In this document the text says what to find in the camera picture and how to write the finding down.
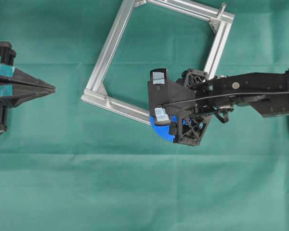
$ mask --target metal frame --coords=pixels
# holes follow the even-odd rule
[[[146,3],[162,6],[209,23],[215,33],[204,68],[209,79],[215,76],[235,15],[224,11],[226,7],[224,3],[220,9],[215,9],[191,0],[123,0],[81,99],[86,103],[150,125],[148,110],[109,97],[103,85],[103,80],[133,9]]]

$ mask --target green fabric backdrop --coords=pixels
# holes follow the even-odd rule
[[[219,8],[222,0],[200,2]],[[235,108],[200,147],[80,100],[121,0],[1,0],[15,66],[57,93],[10,110],[0,137],[0,231],[289,231],[289,116]],[[217,74],[289,68],[289,0],[227,0],[236,14]],[[135,9],[105,78],[148,107],[149,71],[203,68],[214,35],[194,18]]]

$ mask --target bolt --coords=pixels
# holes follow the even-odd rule
[[[240,84],[239,84],[238,82],[234,82],[234,83],[232,84],[232,88],[233,88],[233,89],[239,89],[239,88],[240,88]]]

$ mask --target blue gear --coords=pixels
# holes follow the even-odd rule
[[[173,142],[173,139],[175,138],[174,135],[170,135],[169,131],[170,131],[170,125],[164,125],[164,126],[157,126],[154,124],[154,117],[150,116],[150,122],[152,125],[153,130],[163,139]],[[172,122],[177,122],[177,117],[176,116],[172,116],[171,117],[171,121]]]

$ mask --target cable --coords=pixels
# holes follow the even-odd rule
[[[175,101],[172,103],[165,103],[163,106],[170,106],[178,103],[188,103],[193,101],[199,101],[199,100],[206,100],[206,99],[212,99],[212,98],[218,98],[218,97],[226,97],[226,96],[232,96],[232,95],[280,95],[280,94],[289,94],[289,91],[276,91],[276,92],[237,92],[237,93],[228,93],[228,94],[222,94],[222,95],[211,95],[211,96],[205,96],[200,97],[198,99],[190,99],[190,100],[181,100],[181,101]]]

